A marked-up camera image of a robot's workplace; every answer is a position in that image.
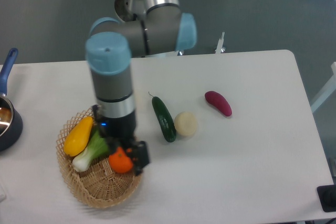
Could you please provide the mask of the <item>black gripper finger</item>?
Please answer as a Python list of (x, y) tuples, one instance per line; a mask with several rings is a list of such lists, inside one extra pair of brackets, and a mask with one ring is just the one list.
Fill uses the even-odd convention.
[(122, 143), (120, 138), (107, 137), (107, 145), (109, 148), (109, 155), (116, 153), (118, 148), (122, 148)]
[(150, 156), (145, 141), (129, 140), (124, 144), (127, 156), (133, 163), (135, 176), (143, 173), (143, 169), (150, 164)]

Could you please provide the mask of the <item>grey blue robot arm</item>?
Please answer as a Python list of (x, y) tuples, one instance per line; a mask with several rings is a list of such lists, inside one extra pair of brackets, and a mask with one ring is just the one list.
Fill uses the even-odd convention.
[(149, 164), (146, 143), (136, 141), (136, 105), (131, 78), (132, 57), (193, 48), (195, 19), (183, 13), (179, 0), (122, 0), (129, 15), (101, 18), (90, 28), (85, 45), (97, 103), (92, 107), (98, 129), (112, 152), (122, 147), (140, 175)]

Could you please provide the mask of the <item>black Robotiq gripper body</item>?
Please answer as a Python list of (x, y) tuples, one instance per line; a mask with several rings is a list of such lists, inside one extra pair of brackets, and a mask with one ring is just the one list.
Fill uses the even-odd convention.
[(100, 135), (112, 138), (121, 145), (132, 145), (135, 142), (134, 131), (136, 128), (135, 111), (119, 118), (108, 118), (100, 114), (97, 104), (92, 106), (94, 120)]

